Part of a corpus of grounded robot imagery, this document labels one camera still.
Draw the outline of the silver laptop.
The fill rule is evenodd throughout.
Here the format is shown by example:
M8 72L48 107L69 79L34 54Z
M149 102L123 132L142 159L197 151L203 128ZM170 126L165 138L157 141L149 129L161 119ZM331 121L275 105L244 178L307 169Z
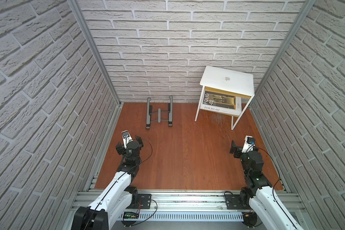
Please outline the silver laptop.
M249 97L255 94L252 74L212 66L206 66L200 85Z

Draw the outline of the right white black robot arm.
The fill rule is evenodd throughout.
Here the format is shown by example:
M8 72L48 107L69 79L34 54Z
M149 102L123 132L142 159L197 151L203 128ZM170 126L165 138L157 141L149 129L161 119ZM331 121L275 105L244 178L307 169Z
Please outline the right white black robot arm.
M262 173L264 160L258 150L252 136L245 137L241 148L231 142L230 154L240 159L246 182L238 197L240 206L250 210L242 214L243 224L247 228L263 224L268 230L302 230Z

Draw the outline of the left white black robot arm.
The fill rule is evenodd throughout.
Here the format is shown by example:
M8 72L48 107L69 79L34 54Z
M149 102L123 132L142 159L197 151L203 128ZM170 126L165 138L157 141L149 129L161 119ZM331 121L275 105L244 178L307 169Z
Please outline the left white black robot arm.
M127 130L122 132L122 138L123 142L116 145L122 161L114 178L90 205L77 209L72 230L110 230L127 207L137 204L138 191L131 183L142 163L143 142L139 136L133 139Z

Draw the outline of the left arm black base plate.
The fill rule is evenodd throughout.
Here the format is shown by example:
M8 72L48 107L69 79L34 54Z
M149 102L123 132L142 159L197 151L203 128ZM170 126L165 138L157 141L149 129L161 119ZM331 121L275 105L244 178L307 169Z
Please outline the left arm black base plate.
M150 209L151 194L133 194L128 209Z

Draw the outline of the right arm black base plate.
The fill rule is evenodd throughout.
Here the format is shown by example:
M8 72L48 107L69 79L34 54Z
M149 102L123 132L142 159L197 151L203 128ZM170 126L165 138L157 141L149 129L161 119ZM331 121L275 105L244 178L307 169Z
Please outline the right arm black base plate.
M224 198L227 210L251 209L245 195L225 193Z

